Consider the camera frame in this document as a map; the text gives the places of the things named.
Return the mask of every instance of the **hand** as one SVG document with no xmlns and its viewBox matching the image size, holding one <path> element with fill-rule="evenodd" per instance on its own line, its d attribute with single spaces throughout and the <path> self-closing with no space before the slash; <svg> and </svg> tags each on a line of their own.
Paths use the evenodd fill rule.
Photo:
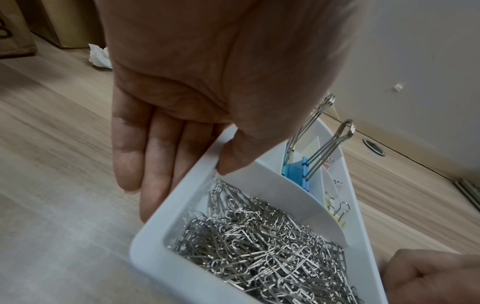
<svg viewBox="0 0 480 304">
<path fill-rule="evenodd" d="M 365 0 L 96 0 L 114 72 L 113 169 L 146 221 L 235 123 L 218 172 L 290 137 L 345 61 Z"/>
<path fill-rule="evenodd" d="M 401 249 L 382 280 L 389 304 L 478 304 L 480 256 Z"/>
</svg>

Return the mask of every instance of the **white plastic tray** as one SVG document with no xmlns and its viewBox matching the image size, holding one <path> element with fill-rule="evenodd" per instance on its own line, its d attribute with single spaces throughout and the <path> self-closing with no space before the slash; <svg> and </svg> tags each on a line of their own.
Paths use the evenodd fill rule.
<svg viewBox="0 0 480 304">
<path fill-rule="evenodd" d="M 324 238 L 342 245 L 345 249 L 348 280 L 357 288 L 360 298 L 366 304 L 387 304 L 341 149 L 332 154 L 335 162 L 328 173 L 331 178 L 343 182 L 338 192 L 339 198 L 335 202 L 345 201 L 351 207 L 351 211 L 342 218 L 346 222 L 343 228 L 329 214 L 324 203 L 320 202 L 322 199 L 325 201 L 322 197 L 321 173 L 317 179 L 310 180 L 310 189 L 313 189 L 310 193 L 280 175 L 285 143 L 270 150 L 247 168 L 224 177 L 218 176 L 215 167 L 220 150 L 235 131 L 236 128 L 231 127 L 220 135 L 138 233 L 130 248 L 133 265 L 166 287 L 179 302 L 259 303 L 172 250 L 195 211 L 207 210 L 209 189 L 213 187 L 215 179 L 220 178 L 247 195 L 266 200 L 300 223 L 310 226 Z M 332 133 L 321 121 L 316 121 L 297 145 L 308 145 L 316 136 L 322 143 Z"/>
</svg>

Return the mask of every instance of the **crumpled white tissue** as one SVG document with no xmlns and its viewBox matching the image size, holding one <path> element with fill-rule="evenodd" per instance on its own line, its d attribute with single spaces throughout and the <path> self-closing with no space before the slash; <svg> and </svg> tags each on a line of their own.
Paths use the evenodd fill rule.
<svg viewBox="0 0 480 304">
<path fill-rule="evenodd" d="M 108 48 L 102 49 L 97 45 L 88 45 L 90 47 L 90 59 L 89 61 L 97 67 L 100 68 L 112 68 L 112 63 L 110 62 L 109 50 Z"/>
</svg>

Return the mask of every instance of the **round metal disc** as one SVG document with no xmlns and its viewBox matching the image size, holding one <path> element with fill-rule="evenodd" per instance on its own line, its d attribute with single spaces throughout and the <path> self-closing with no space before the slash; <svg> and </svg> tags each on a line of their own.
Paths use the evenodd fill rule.
<svg viewBox="0 0 480 304">
<path fill-rule="evenodd" d="M 380 148 L 379 145 L 377 145 L 376 143 L 364 138 L 363 139 L 363 143 L 372 151 L 374 151 L 376 154 L 380 155 L 380 156 L 385 156 L 385 152 L 382 150 L 382 148 Z"/>
</svg>

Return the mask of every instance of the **wooden table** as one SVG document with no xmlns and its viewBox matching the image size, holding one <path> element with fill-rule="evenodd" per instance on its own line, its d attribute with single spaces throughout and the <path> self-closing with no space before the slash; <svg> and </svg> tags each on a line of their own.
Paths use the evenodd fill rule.
<svg viewBox="0 0 480 304">
<path fill-rule="evenodd" d="M 129 263 L 142 223 L 112 173 L 112 73 L 35 42 L 0 61 L 0 302 L 170 302 Z M 480 253 L 480 213 L 451 182 L 364 137 L 342 148 L 379 264 L 399 248 Z"/>
</svg>

